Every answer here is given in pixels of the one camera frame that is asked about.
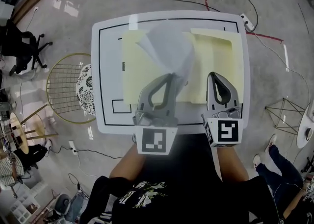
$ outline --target gray floor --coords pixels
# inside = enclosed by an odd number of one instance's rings
[[[205,3],[205,0],[192,0]],[[314,74],[314,10],[307,0],[251,0],[259,14],[259,25],[256,33],[269,35],[284,40],[279,41],[261,38],[285,60],[284,44],[287,47],[289,67],[300,72],[307,80],[310,94],[313,94]],[[209,6],[226,13],[245,13],[255,24],[256,15],[252,5],[247,0],[208,0]],[[309,33],[307,31],[299,5],[304,13]],[[39,35],[45,33],[46,41],[53,41],[53,46],[47,48],[42,58],[48,67],[74,52],[90,53],[91,30],[96,22],[129,15],[132,13],[160,10],[206,10],[205,7],[191,3],[169,0],[42,0],[39,9],[34,14],[29,30]],[[25,30],[33,11],[30,11],[21,21],[19,27]],[[288,98],[300,106],[306,106],[308,92],[302,78],[291,71],[287,72],[285,65],[269,49],[265,48],[254,35],[247,35],[251,66],[251,108],[249,125],[243,134],[242,144],[236,150],[249,171],[251,177],[256,176],[252,159],[258,152],[262,153],[268,139],[273,133],[278,133],[280,152],[297,168],[305,164],[307,155],[314,149],[314,141],[301,150],[297,148],[293,135],[275,130],[264,107],[282,97]],[[11,67],[11,59],[6,64]],[[24,117],[47,102],[45,87],[49,69],[43,70],[35,82],[22,85],[22,100]],[[12,87],[13,97],[17,101],[17,113],[22,113],[20,102],[20,86]],[[93,149],[111,156],[123,156],[132,145],[131,138],[123,135],[100,134],[96,122],[86,125],[69,124],[59,119],[50,108],[40,113],[47,129],[59,133],[53,138],[53,149],[59,150],[61,145],[68,146],[69,140],[74,140],[78,149]],[[299,118],[287,114],[287,122],[297,122]],[[87,174],[108,176],[118,160],[103,157],[94,153],[79,154],[80,168]],[[262,159],[273,168],[270,158],[262,154]],[[79,169],[78,157],[71,151],[62,150],[59,154],[50,153],[49,157],[39,162],[39,172],[42,178],[57,191],[67,188],[75,192],[75,186],[69,181],[68,173],[73,173],[87,192],[90,192],[96,179],[86,176]]]

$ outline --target office chair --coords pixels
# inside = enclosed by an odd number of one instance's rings
[[[52,45],[52,42],[45,43],[42,47],[39,47],[40,38],[45,35],[41,34],[36,40],[36,37],[29,31],[21,32],[16,25],[8,20],[5,27],[0,32],[0,41],[2,41],[2,55],[16,57],[16,65],[10,71],[10,76],[14,72],[19,74],[21,71],[27,69],[27,64],[33,57],[32,69],[34,69],[35,62],[38,62],[41,68],[46,68],[47,65],[43,65],[39,58],[39,52],[41,52],[47,45]],[[29,44],[22,42],[22,39],[29,39]]]

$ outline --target black border line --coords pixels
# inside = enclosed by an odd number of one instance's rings
[[[227,20],[220,20],[220,19],[207,19],[207,18],[163,18],[163,19],[143,20],[143,21],[138,21],[137,23],[139,24],[139,23],[145,23],[145,22],[164,21],[164,20],[205,20],[205,21],[219,21],[219,22],[233,23],[233,24],[236,25],[236,30],[239,33],[239,29],[237,27],[237,22],[235,22],[235,21],[227,21]],[[103,102],[103,93],[102,93],[102,82],[101,82],[101,80],[102,80],[101,79],[101,68],[100,68],[100,66],[101,66],[100,65],[100,33],[101,33],[101,31],[102,30],[106,30],[106,29],[115,28],[115,27],[125,26],[125,25],[128,25],[128,24],[129,23],[102,28],[102,29],[99,30],[99,34],[98,34],[99,85],[100,85],[100,95],[101,95],[102,108],[103,108],[104,124],[107,125],[107,126],[134,126],[133,124],[106,124],[105,111],[104,111],[104,102]],[[203,123],[178,124],[178,125],[201,125],[201,124],[203,124]]]
[[[111,100],[111,103],[112,103],[112,112],[113,112],[113,113],[127,113],[127,114],[132,113],[131,105],[130,105],[130,112],[115,112],[115,111],[114,111],[114,106],[113,106],[113,102],[114,102],[114,101],[123,101],[123,100]]]

